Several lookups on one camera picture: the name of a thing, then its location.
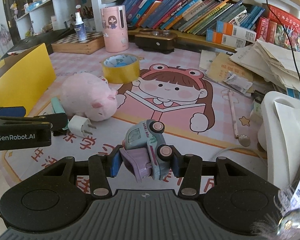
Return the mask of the white power adapter plug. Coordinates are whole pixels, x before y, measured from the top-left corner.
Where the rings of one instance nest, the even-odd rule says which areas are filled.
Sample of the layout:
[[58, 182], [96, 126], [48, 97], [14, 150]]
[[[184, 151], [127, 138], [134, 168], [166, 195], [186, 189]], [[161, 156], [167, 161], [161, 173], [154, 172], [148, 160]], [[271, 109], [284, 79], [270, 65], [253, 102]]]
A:
[[91, 124], [88, 118], [74, 115], [68, 122], [68, 129], [73, 135], [85, 138], [89, 135], [93, 135], [93, 131], [96, 127]]

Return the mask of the yellow tape roll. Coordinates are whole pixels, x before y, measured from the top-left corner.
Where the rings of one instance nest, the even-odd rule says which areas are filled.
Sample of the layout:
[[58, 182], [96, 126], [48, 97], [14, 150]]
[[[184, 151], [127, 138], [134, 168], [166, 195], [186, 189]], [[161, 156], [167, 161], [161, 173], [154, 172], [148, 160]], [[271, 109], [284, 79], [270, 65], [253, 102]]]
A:
[[103, 76], [109, 83], [130, 83], [140, 76], [140, 58], [132, 54], [117, 54], [100, 63]]

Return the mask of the white spray bottle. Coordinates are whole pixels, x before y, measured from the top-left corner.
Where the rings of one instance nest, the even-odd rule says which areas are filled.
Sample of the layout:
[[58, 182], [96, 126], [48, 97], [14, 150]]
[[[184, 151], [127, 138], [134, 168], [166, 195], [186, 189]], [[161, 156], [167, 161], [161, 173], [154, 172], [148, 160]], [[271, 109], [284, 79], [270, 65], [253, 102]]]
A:
[[74, 27], [74, 29], [76, 31], [79, 42], [85, 41], [87, 39], [84, 22], [82, 20], [80, 12], [75, 12], [75, 27]]

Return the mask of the grey purple toy truck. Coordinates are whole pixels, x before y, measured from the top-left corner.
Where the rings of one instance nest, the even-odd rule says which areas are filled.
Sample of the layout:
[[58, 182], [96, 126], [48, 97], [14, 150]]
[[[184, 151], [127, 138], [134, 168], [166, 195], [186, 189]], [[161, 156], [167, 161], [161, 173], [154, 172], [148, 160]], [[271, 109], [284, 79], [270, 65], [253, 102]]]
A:
[[164, 131], [165, 125], [152, 119], [141, 121], [127, 131], [120, 154], [138, 183], [147, 177], [163, 180], [168, 175], [173, 150], [166, 144]]

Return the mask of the wooden chessboard box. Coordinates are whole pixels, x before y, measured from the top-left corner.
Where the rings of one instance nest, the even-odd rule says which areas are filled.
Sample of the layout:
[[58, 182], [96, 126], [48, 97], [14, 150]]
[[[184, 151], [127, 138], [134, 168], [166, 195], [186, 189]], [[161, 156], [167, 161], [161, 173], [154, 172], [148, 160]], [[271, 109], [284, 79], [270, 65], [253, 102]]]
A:
[[104, 47], [102, 32], [87, 33], [87, 39], [79, 41], [77, 34], [71, 34], [51, 44], [55, 53], [72, 53], [90, 55]]

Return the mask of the yellow cardboard box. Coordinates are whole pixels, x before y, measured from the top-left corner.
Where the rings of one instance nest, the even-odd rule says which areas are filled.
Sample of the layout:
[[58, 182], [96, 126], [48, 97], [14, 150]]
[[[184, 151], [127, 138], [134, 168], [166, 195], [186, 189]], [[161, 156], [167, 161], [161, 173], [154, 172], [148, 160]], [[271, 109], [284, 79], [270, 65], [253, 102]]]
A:
[[23, 106], [29, 115], [56, 75], [45, 44], [0, 61], [0, 107]]

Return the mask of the pink cartoon desk mat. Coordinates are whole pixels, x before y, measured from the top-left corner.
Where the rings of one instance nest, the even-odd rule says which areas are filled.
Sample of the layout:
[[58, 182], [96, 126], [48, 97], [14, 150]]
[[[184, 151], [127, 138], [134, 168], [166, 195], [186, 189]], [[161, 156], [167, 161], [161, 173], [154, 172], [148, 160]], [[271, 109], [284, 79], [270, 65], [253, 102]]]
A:
[[[169, 55], [146, 52], [130, 43], [129, 54], [144, 58], [140, 62], [141, 70], [148, 69], [155, 63], [163, 63], [170, 67], [182, 69], [199, 69], [199, 53], [176, 49]], [[50, 60], [55, 68], [56, 80], [40, 98], [30, 115], [52, 113], [51, 98], [59, 96], [61, 84], [76, 73], [87, 72], [102, 75], [100, 61], [109, 57], [104, 49], [91, 55], [53, 53]], [[121, 144], [129, 128], [143, 120], [153, 119], [165, 125], [164, 138], [168, 145], [173, 145], [181, 154], [195, 154], [203, 160], [213, 160], [214, 154], [224, 148], [241, 147], [234, 138], [232, 115], [228, 101], [228, 89], [218, 83], [210, 81], [213, 87], [212, 107], [215, 113], [215, 125], [204, 132], [194, 132], [191, 125], [199, 123], [199, 117], [204, 107], [184, 106], [177, 108], [164, 107], [163, 104], [153, 104], [153, 99], [141, 99], [136, 88], [127, 89], [125, 100], [110, 119], [93, 122], [93, 135], [82, 138], [67, 132], [66, 135], [52, 136], [49, 147], [29, 148], [24, 150], [0, 152], [0, 169], [10, 187], [44, 169], [66, 156], [73, 156], [76, 161], [85, 161], [95, 154], [110, 154], [113, 148]], [[267, 156], [257, 149], [257, 132], [260, 125], [250, 121], [253, 100], [231, 90], [239, 135], [247, 135], [251, 144], [243, 148], [232, 149], [221, 153], [239, 165], [267, 180]], [[146, 178], [137, 183], [135, 177], [122, 164], [118, 175], [109, 179], [112, 190], [116, 189], [175, 189], [176, 193], [181, 185], [181, 178], [176, 178], [170, 171], [163, 181], [155, 182]]]

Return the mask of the white desk lamp base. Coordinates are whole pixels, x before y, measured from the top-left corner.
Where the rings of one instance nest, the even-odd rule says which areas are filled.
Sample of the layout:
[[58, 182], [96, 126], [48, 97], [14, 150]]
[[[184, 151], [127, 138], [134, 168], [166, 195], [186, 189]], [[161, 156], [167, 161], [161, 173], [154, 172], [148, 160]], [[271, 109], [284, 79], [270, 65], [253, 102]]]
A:
[[283, 189], [300, 168], [300, 100], [271, 91], [262, 101], [258, 141], [267, 152], [267, 180]]

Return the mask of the row of leaning books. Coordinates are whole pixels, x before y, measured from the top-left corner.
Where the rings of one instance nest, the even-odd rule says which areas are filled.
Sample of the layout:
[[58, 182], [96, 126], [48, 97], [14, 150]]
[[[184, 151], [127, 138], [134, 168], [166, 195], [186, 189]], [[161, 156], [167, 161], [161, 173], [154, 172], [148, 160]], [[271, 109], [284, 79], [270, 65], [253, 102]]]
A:
[[130, 27], [204, 36], [218, 22], [254, 30], [264, 7], [243, 0], [121, 0]]

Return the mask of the teal stapler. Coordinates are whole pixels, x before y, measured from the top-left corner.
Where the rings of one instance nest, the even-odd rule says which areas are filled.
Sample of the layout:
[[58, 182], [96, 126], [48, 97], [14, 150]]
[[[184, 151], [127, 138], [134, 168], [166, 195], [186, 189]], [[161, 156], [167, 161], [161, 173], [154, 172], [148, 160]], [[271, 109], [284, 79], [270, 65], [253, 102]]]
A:
[[67, 130], [69, 120], [68, 120], [68, 117], [66, 115], [66, 112], [65, 112], [63, 106], [61, 105], [60, 100], [56, 96], [51, 99], [51, 106], [52, 106], [52, 109], [53, 109], [53, 113], [62, 114], [62, 118], [66, 121], [66, 124], [62, 129]]

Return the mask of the pink cartoon cylinder canister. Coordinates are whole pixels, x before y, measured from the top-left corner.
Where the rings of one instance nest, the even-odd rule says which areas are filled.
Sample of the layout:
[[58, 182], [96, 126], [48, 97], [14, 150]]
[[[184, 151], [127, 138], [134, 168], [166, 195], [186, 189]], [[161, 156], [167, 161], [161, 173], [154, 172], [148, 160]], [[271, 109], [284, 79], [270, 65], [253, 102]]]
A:
[[119, 53], [129, 48], [124, 5], [100, 9], [106, 51]]

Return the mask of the pink plush pig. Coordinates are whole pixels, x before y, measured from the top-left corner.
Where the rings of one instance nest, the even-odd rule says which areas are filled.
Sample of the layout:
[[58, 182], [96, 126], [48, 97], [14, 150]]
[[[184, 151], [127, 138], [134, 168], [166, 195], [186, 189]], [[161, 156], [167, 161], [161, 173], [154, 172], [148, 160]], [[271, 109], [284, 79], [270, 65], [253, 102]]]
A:
[[61, 85], [60, 102], [67, 116], [103, 121], [117, 111], [117, 90], [91, 73], [68, 77]]

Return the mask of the stack of papers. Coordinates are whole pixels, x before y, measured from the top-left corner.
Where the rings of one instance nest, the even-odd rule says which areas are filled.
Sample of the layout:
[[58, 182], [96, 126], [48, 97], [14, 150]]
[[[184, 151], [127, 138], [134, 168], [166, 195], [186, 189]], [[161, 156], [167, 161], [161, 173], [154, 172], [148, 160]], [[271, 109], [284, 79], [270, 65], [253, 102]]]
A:
[[237, 48], [230, 60], [281, 88], [300, 92], [300, 52], [281, 48], [263, 40]]

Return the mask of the dark brown wooden box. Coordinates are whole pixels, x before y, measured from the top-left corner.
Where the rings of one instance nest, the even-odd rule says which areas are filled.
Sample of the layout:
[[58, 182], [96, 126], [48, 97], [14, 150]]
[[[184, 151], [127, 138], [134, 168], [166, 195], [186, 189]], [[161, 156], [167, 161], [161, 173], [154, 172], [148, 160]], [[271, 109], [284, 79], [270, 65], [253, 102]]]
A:
[[134, 42], [140, 49], [163, 54], [174, 52], [177, 40], [177, 34], [169, 30], [141, 29], [134, 36]]

